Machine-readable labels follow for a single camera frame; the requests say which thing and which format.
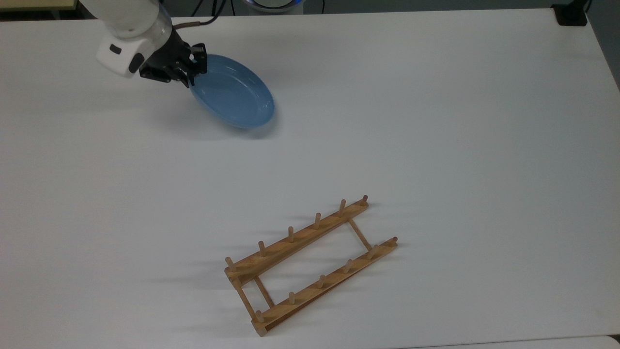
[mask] white tabletop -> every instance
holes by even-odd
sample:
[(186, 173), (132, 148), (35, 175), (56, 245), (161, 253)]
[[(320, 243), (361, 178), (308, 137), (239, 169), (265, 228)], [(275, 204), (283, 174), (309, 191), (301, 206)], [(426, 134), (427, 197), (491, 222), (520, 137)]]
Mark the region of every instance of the white tabletop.
[(620, 344), (611, 337), (581, 337), (520, 342), (465, 344), (442, 349), (619, 349)]
[[(275, 120), (251, 131), (180, 84), (106, 71), (94, 59), (103, 29), (0, 23), (0, 347), (620, 332), (620, 93), (590, 26), (535, 9), (181, 31), (270, 88)], [(224, 257), (364, 194), (361, 230), (399, 248), (259, 338)], [(362, 251), (343, 227), (263, 281), (280, 301)]]

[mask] blue bowl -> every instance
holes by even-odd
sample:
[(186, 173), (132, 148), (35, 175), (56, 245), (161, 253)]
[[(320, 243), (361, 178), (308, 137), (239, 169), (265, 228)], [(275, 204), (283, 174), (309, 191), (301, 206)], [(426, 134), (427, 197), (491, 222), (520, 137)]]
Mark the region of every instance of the blue bowl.
[(250, 129), (273, 118), (273, 97), (250, 69), (230, 58), (207, 56), (207, 72), (194, 77), (194, 97), (225, 123)]

